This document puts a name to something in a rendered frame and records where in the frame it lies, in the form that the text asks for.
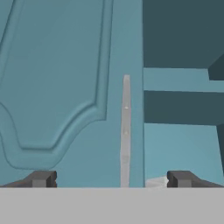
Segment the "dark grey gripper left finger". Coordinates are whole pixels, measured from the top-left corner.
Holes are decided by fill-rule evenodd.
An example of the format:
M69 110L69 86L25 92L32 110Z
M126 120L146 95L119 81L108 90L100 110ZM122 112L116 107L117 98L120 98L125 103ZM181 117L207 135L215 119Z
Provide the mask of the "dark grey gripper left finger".
M26 178L11 182L2 187L56 187L57 172L56 171L34 171Z

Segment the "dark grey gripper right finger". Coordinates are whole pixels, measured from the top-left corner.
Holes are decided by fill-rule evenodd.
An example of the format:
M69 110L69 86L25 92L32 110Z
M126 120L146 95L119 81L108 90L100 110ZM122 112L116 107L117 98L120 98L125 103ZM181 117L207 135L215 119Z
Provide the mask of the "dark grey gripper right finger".
M168 187L183 187L183 188L223 188L223 185L218 185L213 182L206 181L204 179L198 178L190 171L168 171Z

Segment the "white tupperware container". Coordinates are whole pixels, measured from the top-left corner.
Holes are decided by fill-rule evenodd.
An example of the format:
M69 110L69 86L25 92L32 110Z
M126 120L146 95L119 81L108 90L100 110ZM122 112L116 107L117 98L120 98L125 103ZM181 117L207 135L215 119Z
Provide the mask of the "white tupperware container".
M166 188L168 184L168 178L166 176L149 178L145 182L147 188Z

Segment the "teal open cabinet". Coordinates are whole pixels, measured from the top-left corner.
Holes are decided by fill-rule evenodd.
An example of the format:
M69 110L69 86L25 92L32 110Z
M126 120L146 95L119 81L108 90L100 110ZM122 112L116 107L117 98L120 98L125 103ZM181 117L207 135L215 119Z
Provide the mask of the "teal open cabinet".
M143 0L144 177L224 185L224 0Z

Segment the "teal cabinet door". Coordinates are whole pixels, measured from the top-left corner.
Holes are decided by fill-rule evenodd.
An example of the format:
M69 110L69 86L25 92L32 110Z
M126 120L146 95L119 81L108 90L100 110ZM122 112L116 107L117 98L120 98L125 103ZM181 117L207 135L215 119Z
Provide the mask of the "teal cabinet door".
M56 171L61 187L144 185L142 0L0 0L0 186Z

